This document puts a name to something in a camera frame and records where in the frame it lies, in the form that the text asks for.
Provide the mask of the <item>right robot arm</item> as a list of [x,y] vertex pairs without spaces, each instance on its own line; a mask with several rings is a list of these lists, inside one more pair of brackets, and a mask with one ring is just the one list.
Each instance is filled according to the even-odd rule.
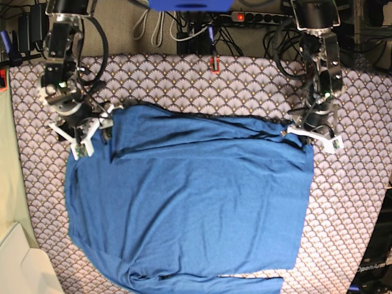
[[[105,142],[111,139],[111,131],[114,123],[114,116],[119,115],[122,106],[116,107],[114,104],[106,109],[105,103],[98,103],[94,95],[106,87],[106,82],[101,80],[106,71],[109,53],[108,40],[99,22],[87,13],[88,1],[50,1],[47,7],[47,15],[54,15],[55,22],[48,32],[45,50],[48,53],[44,67],[44,73],[39,81],[40,99],[51,111],[58,114],[59,122],[51,122],[49,128],[56,132],[59,141],[65,140],[70,144],[75,158],[78,156],[92,156],[94,147],[92,137],[97,130],[102,130],[105,135]],[[88,73],[84,67],[81,57],[85,39],[84,20],[88,20],[99,33],[103,56],[99,71],[92,80],[84,80],[80,75]],[[166,113],[167,118],[162,118],[163,122],[158,122],[158,117],[145,119],[146,123],[152,123],[151,129],[147,130],[147,135],[152,141],[152,135],[157,135],[158,143],[169,143],[168,146],[182,146],[192,141],[189,139],[192,130],[196,130],[195,123],[201,122],[205,116],[183,112]],[[221,121],[221,119],[207,119],[207,122]],[[298,135],[294,125],[274,123],[266,120],[256,119],[257,123],[263,123],[271,130],[266,132],[257,131],[256,139],[273,139],[283,142],[282,144],[293,146],[292,148],[305,150],[313,146],[309,143],[306,135]],[[124,122],[119,122],[118,126],[125,127]]]

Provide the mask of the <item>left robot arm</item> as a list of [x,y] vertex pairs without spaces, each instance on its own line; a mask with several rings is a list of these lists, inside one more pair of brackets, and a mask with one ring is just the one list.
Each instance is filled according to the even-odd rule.
[[277,22],[267,51],[271,59],[251,61],[220,56],[217,35],[228,22],[243,21],[244,12],[225,16],[209,12],[202,24],[193,24],[181,39],[184,53],[175,56],[115,56],[108,60],[103,78],[110,89],[126,88],[135,95],[181,99],[210,108],[217,99],[230,102],[273,94],[287,81],[298,81],[306,92],[300,108],[288,111],[290,133],[321,141],[334,152],[342,137],[328,124],[333,100],[342,93],[339,45],[333,28],[340,23],[334,1],[293,1],[293,16]]

